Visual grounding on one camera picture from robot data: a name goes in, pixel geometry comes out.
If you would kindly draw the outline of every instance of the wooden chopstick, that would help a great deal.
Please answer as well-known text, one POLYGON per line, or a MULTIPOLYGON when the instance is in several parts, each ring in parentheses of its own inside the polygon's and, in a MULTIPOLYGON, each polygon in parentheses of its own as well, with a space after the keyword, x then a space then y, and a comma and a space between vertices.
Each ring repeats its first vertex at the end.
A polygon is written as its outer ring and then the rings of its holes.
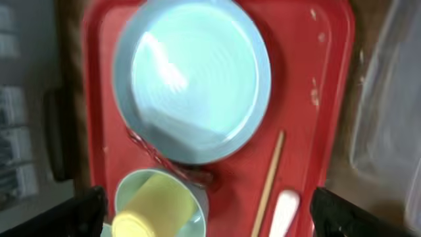
POLYGON ((269 166, 268 175, 266 177, 266 182, 264 183, 262 197, 260 198, 259 208, 257 209, 257 215, 255 219, 255 224, 253 225, 253 231, 251 232, 251 237, 257 237, 259 235, 260 227, 262 225, 264 211, 269 200, 269 194, 272 190, 272 184, 274 182, 274 177, 276 173, 276 168, 278 167, 280 154, 282 146, 284 145, 284 136, 285 132, 281 131, 279 133, 278 141, 276 142, 275 150, 272 156, 272 161, 269 166))

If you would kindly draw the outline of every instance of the light blue plate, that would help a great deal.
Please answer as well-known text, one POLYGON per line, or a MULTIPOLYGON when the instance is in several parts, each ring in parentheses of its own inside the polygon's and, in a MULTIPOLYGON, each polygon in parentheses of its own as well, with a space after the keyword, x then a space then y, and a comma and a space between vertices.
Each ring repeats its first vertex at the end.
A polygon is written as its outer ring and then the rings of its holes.
POLYGON ((271 85, 262 37, 229 0, 149 0, 122 33, 113 76, 128 127, 169 159, 196 165, 251 138, 271 85))

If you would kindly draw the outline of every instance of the red tray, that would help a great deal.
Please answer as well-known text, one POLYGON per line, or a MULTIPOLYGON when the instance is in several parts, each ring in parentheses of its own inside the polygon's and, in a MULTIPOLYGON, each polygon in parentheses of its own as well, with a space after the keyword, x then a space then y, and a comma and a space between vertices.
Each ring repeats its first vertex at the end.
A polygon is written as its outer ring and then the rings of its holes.
MULTIPOLYGON (((311 236, 309 205, 324 185, 354 37, 346 0, 240 0, 258 26, 270 55, 272 95, 265 118, 247 145, 209 165, 222 187, 208 192, 207 236, 249 236, 279 130, 282 156, 261 236, 268 236, 274 206, 283 189, 297 190, 301 205, 288 236, 311 236)), ((94 2, 84 19, 84 69, 93 185, 109 195, 129 172, 154 166, 127 136, 112 94, 112 57, 126 21, 141 0, 94 2)))

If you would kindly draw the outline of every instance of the yellow cup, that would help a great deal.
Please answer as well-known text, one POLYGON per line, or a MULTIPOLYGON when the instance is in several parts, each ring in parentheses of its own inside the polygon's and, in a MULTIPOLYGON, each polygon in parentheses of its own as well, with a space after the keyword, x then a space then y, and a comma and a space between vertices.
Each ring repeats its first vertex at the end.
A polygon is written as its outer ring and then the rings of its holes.
POLYGON ((174 237, 197 210, 191 192, 174 177, 155 173, 112 222, 113 237, 174 237))

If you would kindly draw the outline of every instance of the plate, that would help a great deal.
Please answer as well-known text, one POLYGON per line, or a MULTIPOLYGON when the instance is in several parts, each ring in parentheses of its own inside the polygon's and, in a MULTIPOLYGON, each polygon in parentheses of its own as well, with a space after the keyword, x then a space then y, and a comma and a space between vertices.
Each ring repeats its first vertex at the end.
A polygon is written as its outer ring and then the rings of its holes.
POLYGON ((251 138, 271 85, 257 27, 227 0, 148 1, 120 37, 113 76, 127 126, 170 160, 194 165, 251 138))

